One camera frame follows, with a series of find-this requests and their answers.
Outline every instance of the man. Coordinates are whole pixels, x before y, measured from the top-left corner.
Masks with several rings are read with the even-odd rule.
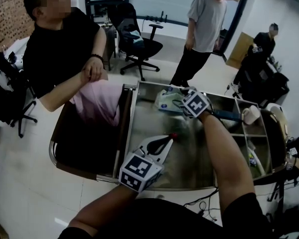
[[[241,68],[239,69],[231,87],[236,93],[239,93],[239,82],[244,76],[246,70],[254,71],[261,68],[262,65],[271,56],[276,46],[275,37],[278,35],[279,27],[277,24],[272,23],[269,27],[269,32],[259,33],[254,39],[253,45],[248,50],[247,57],[242,61]]]
[[[50,112],[88,82],[106,79],[102,56],[106,35],[71,0],[24,0],[35,30],[23,66],[43,106]]]
[[[188,33],[183,57],[170,84],[188,87],[187,81],[205,65],[218,46],[224,21],[225,0],[194,0],[188,13]]]
[[[272,238],[253,179],[236,141],[210,113],[200,116],[219,187],[223,228],[187,208],[160,199],[134,200],[121,185],[83,208],[59,239]]]

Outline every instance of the floor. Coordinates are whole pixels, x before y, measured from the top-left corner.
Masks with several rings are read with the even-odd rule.
[[[161,71],[144,70],[146,80],[168,84],[177,64],[153,60],[149,62],[158,65]],[[124,76],[119,74],[119,68],[124,65],[124,60],[113,60],[109,80],[137,84],[137,70],[128,70]],[[204,69],[189,83],[200,90],[223,95],[236,72],[236,69],[226,66],[221,57],[211,55]],[[49,113],[37,102],[31,116],[37,118],[38,123],[27,121],[23,139],[18,137],[17,128],[0,128],[0,223],[11,239],[58,238],[81,208],[114,187],[113,184],[63,172],[52,164],[48,146],[60,112],[61,109],[58,109]],[[269,209],[266,194],[271,189],[272,185],[256,188],[264,212]],[[166,200],[183,205],[207,196],[212,191],[146,191],[140,197],[163,195]],[[218,195],[211,198],[210,207],[219,208]],[[198,212],[199,206],[191,209]],[[212,210],[210,213],[217,219],[216,223],[221,224],[219,211]]]

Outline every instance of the white cup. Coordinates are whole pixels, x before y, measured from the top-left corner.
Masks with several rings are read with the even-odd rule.
[[[246,108],[243,110],[244,115],[244,123],[247,125],[251,125],[258,118],[260,118],[260,111],[256,106],[250,106],[250,108]]]

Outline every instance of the brick wall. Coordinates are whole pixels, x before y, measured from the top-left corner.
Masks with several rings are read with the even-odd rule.
[[[23,0],[0,0],[0,51],[3,45],[9,48],[33,30],[34,21],[27,15]]]

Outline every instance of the black office chair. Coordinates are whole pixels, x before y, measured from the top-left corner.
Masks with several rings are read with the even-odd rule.
[[[156,72],[159,72],[158,66],[144,62],[148,58],[156,55],[163,45],[153,40],[155,31],[157,28],[162,29],[160,25],[151,24],[153,31],[150,39],[143,38],[144,41],[134,42],[140,38],[141,32],[138,26],[136,11],[132,4],[122,3],[119,5],[112,5],[108,8],[109,18],[116,28],[120,36],[119,49],[126,52],[126,61],[132,60],[134,63],[121,69],[121,74],[124,74],[124,70],[138,66],[141,74],[142,81],[145,81],[142,73],[142,65],[156,68]]]
[[[5,90],[0,86],[0,121],[6,122],[11,127],[14,127],[15,123],[19,121],[18,135],[23,138],[23,134],[21,134],[22,119],[32,120],[37,123],[37,119],[24,115],[32,105],[36,105],[36,101],[31,101],[24,107],[26,92],[28,89],[32,89],[24,72],[12,67],[2,52],[0,52],[0,74],[1,71],[7,76],[7,84],[11,85],[13,91]]]

